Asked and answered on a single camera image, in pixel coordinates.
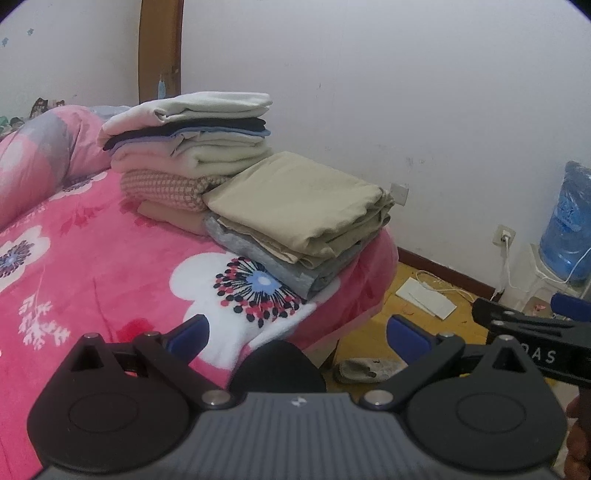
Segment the folded beige cloth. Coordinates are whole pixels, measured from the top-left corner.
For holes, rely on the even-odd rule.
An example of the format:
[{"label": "folded beige cloth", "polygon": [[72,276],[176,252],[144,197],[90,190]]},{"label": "folded beige cloth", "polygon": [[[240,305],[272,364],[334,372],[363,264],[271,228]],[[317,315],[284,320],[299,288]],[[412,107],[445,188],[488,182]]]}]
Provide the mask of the folded beige cloth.
[{"label": "folded beige cloth", "polygon": [[235,175],[270,155],[271,149],[258,157],[243,160],[200,163],[195,158],[186,155],[173,158],[164,155],[130,154],[120,159],[112,158],[111,168],[119,173],[146,169],[170,173],[188,179],[198,179],[208,175]]},{"label": "folded beige cloth", "polygon": [[162,205],[161,203],[145,200],[139,204],[138,213],[157,222],[167,222],[175,227],[194,233],[195,235],[209,235],[203,224],[205,212],[187,212]]},{"label": "folded beige cloth", "polygon": [[228,177],[211,175],[186,179],[152,170],[131,170],[121,177],[121,190],[130,197],[151,200],[172,208],[202,212],[207,207],[202,194],[224,183]]},{"label": "folded beige cloth", "polygon": [[191,139],[175,138],[166,142],[131,142],[113,152],[112,161],[124,160],[129,155],[156,155],[171,157],[178,161],[197,165],[199,163],[233,162],[245,158],[271,156],[267,142],[256,145],[209,145]]},{"label": "folded beige cloth", "polygon": [[380,187],[290,152],[248,168],[203,201],[227,228],[309,268],[384,226],[394,204]]}]

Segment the pink blanket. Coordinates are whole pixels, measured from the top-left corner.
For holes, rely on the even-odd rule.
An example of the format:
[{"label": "pink blanket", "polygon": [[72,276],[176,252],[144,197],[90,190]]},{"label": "pink blanket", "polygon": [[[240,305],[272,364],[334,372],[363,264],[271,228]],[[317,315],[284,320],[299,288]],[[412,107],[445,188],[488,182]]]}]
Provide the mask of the pink blanket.
[{"label": "pink blanket", "polygon": [[[0,232],[2,479],[39,469],[27,415],[82,334],[126,342],[203,313],[210,339],[191,365],[224,386],[257,346],[291,335],[304,349],[379,307],[393,278],[397,255],[383,232],[324,292],[302,301],[210,239],[138,216],[119,178],[99,173]],[[258,294],[227,300],[245,286]]]}]

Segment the wooden floor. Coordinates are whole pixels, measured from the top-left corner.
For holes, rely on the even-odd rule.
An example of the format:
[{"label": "wooden floor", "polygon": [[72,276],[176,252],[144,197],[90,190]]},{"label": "wooden floor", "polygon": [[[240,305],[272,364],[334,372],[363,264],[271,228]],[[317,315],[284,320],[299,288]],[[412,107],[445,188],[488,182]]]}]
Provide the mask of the wooden floor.
[{"label": "wooden floor", "polygon": [[[467,343],[485,343],[486,329],[472,320],[472,305],[459,293],[445,293],[457,306],[456,310],[445,321],[429,315],[406,300],[396,296],[395,292],[415,272],[415,269],[407,265],[398,265],[396,278],[394,278],[392,285],[384,297],[384,308],[365,325],[341,339],[335,356],[335,364],[340,360],[355,357],[398,358],[388,347],[385,334],[386,322],[395,313],[404,315],[408,320],[419,325],[419,327],[429,333],[436,334],[451,331],[457,335],[461,335]],[[434,288],[446,288],[448,286],[448,284],[440,283],[427,275],[421,275],[420,279],[421,281],[426,281]],[[347,391],[356,399],[374,387],[372,384],[339,385],[333,381],[332,372],[327,372],[324,377],[329,391]]]}]

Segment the folded clothes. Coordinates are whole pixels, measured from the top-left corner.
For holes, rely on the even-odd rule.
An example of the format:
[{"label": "folded clothes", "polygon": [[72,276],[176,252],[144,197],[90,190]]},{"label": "folded clothes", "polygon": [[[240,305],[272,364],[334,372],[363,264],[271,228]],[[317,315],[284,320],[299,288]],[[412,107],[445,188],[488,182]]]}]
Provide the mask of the folded clothes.
[{"label": "folded clothes", "polygon": [[141,137],[117,143],[111,154],[118,151],[129,153],[158,153],[173,155],[183,152],[189,147],[198,145],[218,145],[225,147],[253,147],[265,141],[264,137],[244,135],[236,132],[191,132],[179,137]]},{"label": "folded clothes", "polygon": [[278,259],[249,235],[234,232],[225,228],[217,221],[218,215],[207,212],[204,217],[207,233],[221,246],[237,255],[242,255],[262,264],[277,280],[297,293],[300,297],[310,300],[324,289],[347,265],[361,253],[379,231],[368,235],[352,247],[345,250],[337,258],[325,261],[322,265],[309,269],[300,263],[290,264]]},{"label": "folded clothes", "polygon": [[179,145],[176,150],[169,153],[172,144],[160,144],[158,142],[146,142],[137,145],[126,145],[111,156],[111,161],[123,160],[128,155],[157,155],[169,157],[170,161],[185,161],[189,164],[233,162],[245,158],[258,157],[267,153],[270,156],[269,146],[266,142],[247,147],[220,147],[218,145]]},{"label": "folded clothes", "polygon": [[289,152],[273,155],[206,193],[219,222],[289,263],[315,268],[389,221],[389,193]]},{"label": "folded clothes", "polygon": [[189,119],[258,117],[269,110],[270,104],[272,101],[268,94],[249,92],[196,92],[152,100],[105,122],[98,141],[104,145],[109,137],[123,132]]},{"label": "folded clothes", "polygon": [[188,212],[145,200],[138,206],[138,213],[157,222],[167,222],[186,232],[207,236],[203,219],[207,212]]},{"label": "folded clothes", "polygon": [[230,131],[246,133],[247,135],[259,135],[265,137],[270,134],[265,132],[265,121],[260,118],[238,118],[238,119],[220,119],[220,118],[202,118],[198,120],[187,120],[171,124],[161,125],[159,127],[146,127],[137,130],[128,130],[118,135],[108,138],[103,145],[103,150],[110,150],[123,140],[139,137],[177,137],[184,132],[215,132]]},{"label": "folded clothes", "polygon": [[272,154],[271,149],[253,158],[233,162],[199,163],[194,158],[181,155],[177,158],[162,155],[131,154],[116,160],[111,159],[111,168],[119,173],[130,170],[155,170],[171,173],[188,179],[198,179],[207,175],[235,175],[252,167]]},{"label": "folded clothes", "polygon": [[129,197],[150,200],[175,209],[202,212],[202,194],[228,180],[223,176],[186,179],[151,170],[132,170],[121,177],[121,190]]}]

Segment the white cable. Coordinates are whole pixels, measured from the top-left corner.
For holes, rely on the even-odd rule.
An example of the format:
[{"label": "white cable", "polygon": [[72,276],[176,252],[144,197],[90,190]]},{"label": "white cable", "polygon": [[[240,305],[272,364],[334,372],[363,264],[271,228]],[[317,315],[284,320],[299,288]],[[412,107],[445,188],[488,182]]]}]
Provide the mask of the white cable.
[{"label": "white cable", "polygon": [[445,280],[442,280],[441,278],[439,278],[438,276],[432,274],[431,272],[428,272],[427,270],[417,270],[414,274],[414,278],[422,285],[425,285],[429,290],[433,290],[433,291],[438,291],[438,292],[442,292],[442,291],[456,291],[458,292],[465,300],[469,301],[470,303],[474,303],[474,301],[476,300],[472,294],[462,288],[457,288],[457,287],[453,287],[452,288],[433,288],[431,285],[427,284],[427,283],[423,283],[419,280],[418,276],[419,274],[426,274],[429,275],[430,277],[435,278],[436,280],[439,280],[440,282],[443,283],[447,283],[448,285],[451,285],[449,282],[446,282]]},{"label": "white cable", "polygon": [[[516,289],[516,290],[526,291],[526,290],[523,290],[523,289],[521,289],[521,288],[514,287],[514,286],[511,284],[511,272],[510,272],[510,270],[509,270],[509,242],[508,242],[508,239],[505,239],[505,236],[503,236],[503,237],[501,238],[501,241],[505,243],[505,248],[507,249],[507,258],[506,258],[506,260],[505,260],[505,263],[506,263],[506,267],[507,267],[507,280],[508,280],[508,282],[509,282],[509,286],[510,286],[511,288],[514,288],[514,289]],[[588,254],[589,252],[591,252],[591,247],[589,247],[589,248],[587,249],[587,251],[586,251],[586,252],[583,254],[583,256],[577,260],[577,262],[574,264],[574,267],[573,267],[573,269],[570,271],[570,273],[569,273],[569,276],[568,276],[568,277],[566,277],[566,280],[555,280],[555,279],[553,279],[553,278],[550,278],[548,275],[546,275],[546,274],[544,274],[544,273],[540,272],[540,273],[541,273],[541,275],[542,275],[542,278],[543,278],[543,279],[545,279],[545,280],[550,280],[551,282],[553,282],[553,283],[557,283],[557,284],[565,284],[565,283],[568,283],[568,282],[569,282],[569,280],[570,280],[570,277],[572,277],[572,276],[573,276],[573,273],[574,273],[574,271],[577,269],[577,267],[579,266],[579,264],[580,264],[580,263],[583,261],[583,259],[584,259],[584,258],[587,256],[587,254]]]},{"label": "white cable", "polygon": [[505,268],[503,268],[503,270],[507,270],[507,283],[509,284],[509,286],[511,288],[514,288],[516,290],[521,290],[525,293],[527,293],[527,290],[523,290],[519,287],[514,286],[513,284],[511,284],[511,270],[509,269],[509,242],[508,242],[508,238],[506,239],[505,236],[503,236],[501,238],[501,241],[505,244],[505,248],[507,250],[507,256],[505,257]]}]

